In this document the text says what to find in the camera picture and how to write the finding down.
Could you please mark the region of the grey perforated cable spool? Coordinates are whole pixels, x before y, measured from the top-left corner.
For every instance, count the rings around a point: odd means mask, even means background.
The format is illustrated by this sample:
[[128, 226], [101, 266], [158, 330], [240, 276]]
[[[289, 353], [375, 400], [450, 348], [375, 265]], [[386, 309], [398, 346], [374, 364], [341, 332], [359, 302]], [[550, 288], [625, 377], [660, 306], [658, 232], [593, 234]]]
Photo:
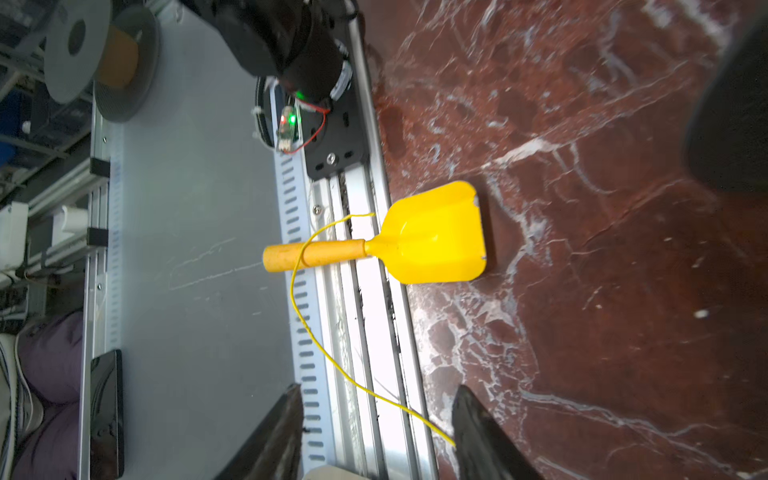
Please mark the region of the grey perforated cable spool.
[[698, 181], [767, 192], [767, 13], [727, 50], [686, 127], [683, 153]]

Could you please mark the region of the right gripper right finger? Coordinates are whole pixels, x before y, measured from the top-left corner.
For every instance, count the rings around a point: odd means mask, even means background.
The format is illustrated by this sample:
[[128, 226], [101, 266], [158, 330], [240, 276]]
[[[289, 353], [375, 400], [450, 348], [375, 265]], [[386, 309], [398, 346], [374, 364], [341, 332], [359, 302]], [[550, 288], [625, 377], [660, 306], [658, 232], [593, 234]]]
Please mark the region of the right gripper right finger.
[[452, 426], [459, 479], [542, 479], [466, 385], [455, 395]]

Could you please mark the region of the yellow plastic scoop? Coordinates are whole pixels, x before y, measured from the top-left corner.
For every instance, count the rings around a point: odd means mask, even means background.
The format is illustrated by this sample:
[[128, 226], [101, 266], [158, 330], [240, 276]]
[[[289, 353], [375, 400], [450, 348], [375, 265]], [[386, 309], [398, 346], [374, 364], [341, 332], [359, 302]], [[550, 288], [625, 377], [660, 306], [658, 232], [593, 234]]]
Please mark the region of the yellow plastic scoop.
[[467, 282], [487, 267], [476, 189], [455, 181], [395, 202], [370, 240], [311, 240], [265, 248], [269, 272], [375, 257], [402, 284]]

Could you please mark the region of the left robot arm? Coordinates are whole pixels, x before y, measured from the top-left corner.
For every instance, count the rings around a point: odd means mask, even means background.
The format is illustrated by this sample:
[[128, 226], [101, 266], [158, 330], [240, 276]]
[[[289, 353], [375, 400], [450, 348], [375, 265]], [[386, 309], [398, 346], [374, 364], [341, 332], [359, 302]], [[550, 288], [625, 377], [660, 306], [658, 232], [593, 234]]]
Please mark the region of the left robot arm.
[[241, 67], [274, 77], [305, 103], [337, 101], [353, 67], [342, 29], [359, 15], [355, 1], [214, 0], [183, 5], [215, 28]]

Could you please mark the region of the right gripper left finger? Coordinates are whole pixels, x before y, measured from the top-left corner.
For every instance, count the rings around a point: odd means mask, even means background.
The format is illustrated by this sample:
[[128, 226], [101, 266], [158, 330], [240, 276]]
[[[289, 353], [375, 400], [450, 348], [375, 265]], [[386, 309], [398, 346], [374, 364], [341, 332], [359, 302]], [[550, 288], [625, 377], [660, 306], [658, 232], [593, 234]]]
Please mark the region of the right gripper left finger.
[[301, 388], [292, 384], [215, 479], [298, 479], [303, 422]]

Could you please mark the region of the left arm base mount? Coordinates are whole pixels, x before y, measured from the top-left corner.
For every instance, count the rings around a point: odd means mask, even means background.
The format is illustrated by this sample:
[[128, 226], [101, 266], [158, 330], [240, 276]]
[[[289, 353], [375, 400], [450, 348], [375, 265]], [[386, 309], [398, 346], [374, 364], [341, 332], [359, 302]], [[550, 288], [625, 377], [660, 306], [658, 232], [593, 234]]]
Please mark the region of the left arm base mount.
[[361, 106], [354, 43], [347, 31], [338, 36], [346, 48], [347, 64], [352, 71], [350, 86], [338, 101], [327, 103], [330, 112], [323, 115], [309, 107], [301, 107], [301, 133], [307, 175], [312, 180], [330, 178], [347, 167], [366, 163], [370, 157], [368, 137]]

